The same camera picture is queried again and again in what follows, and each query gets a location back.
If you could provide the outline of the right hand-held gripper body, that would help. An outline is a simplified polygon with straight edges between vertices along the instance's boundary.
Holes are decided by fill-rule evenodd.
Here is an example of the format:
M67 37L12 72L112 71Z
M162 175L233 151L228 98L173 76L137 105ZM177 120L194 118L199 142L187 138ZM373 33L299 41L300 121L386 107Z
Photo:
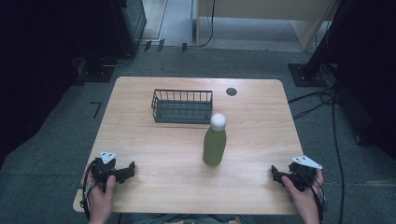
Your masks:
M304 191L313 184L317 169L321 170L322 166L308 156L293 157L287 177L297 190Z

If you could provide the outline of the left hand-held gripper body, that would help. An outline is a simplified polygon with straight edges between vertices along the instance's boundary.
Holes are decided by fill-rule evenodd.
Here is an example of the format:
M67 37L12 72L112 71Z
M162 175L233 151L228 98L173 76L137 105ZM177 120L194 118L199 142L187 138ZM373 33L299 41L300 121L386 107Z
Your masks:
M92 162L92 175L96 183L103 186L103 192L106 192L106 182L111 175L123 174L122 170L117 170L115 153L100 152L100 157L95 158Z

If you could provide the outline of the person's right hand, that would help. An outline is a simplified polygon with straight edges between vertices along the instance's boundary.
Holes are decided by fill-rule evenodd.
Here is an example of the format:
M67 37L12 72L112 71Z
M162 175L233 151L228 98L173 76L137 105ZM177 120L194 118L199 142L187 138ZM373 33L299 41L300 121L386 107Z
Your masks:
M315 217L319 219L316 198L320 197L319 191L324 181L321 170L317 169L316 180L312 185L312 189L306 189L305 191L297 190L286 176L282 176L282 180L300 217Z

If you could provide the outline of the person's left hand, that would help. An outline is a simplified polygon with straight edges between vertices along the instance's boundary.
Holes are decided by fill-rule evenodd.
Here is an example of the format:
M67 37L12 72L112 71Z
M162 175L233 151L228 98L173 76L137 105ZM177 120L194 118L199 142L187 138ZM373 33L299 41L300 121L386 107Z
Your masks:
M112 213L116 177L111 175L106 182L106 192L97 185L93 187L88 197L90 216L109 216Z

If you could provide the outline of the green bottle with white cap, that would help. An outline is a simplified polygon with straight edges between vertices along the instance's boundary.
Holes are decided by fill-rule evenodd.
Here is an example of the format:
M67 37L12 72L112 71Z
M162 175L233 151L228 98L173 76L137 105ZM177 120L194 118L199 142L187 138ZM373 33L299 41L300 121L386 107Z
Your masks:
M203 160L209 166L217 166L221 163L226 147L227 119L222 114L211 117L210 126L205 133Z

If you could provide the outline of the dark flat stand base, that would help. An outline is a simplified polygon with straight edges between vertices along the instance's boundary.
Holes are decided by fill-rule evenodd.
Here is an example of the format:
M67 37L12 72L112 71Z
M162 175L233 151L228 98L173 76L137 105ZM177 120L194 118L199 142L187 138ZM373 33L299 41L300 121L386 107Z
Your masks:
M109 82L114 72L114 67L101 66L90 70L85 65L78 74L79 82Z

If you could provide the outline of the dark curtain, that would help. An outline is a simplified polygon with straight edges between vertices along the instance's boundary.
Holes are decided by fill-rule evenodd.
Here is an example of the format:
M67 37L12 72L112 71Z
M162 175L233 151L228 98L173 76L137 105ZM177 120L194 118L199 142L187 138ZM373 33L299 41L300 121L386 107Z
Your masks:
M0 168L78 78L102 67L111 0L0 0Z
M341 0L326 47L360 135L396 160L396 0Z

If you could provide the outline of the black metal stand pole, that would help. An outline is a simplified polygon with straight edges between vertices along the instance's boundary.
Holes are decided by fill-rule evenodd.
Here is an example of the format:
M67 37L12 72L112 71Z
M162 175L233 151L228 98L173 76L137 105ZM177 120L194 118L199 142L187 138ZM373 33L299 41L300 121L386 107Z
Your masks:
M337 32L342 25L345 14L345 4L347 0L339 0L338 7L332 19L332 24L327 29L325 36L320 41L318 48L313 53L311 59L306 64L312 72L318 72L320 67L331 58L338 56L337 52Z

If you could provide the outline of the light wooden cabinet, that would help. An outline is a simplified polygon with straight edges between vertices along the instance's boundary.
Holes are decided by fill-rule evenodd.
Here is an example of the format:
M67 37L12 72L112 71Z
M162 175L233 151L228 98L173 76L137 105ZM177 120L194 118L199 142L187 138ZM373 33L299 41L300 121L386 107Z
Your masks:
M341 0L191 0L196 10L193 33L200 44L202 17L290 21L302 50L307 50L325 21L331 21Z

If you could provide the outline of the black stand base plate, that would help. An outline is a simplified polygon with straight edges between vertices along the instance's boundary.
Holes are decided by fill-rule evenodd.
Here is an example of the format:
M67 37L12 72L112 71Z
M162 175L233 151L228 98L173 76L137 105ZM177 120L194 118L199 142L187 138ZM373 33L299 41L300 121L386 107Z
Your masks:
M326 87L327 83L318 72L312 72L306 64L289 63L288 68L296 87Z

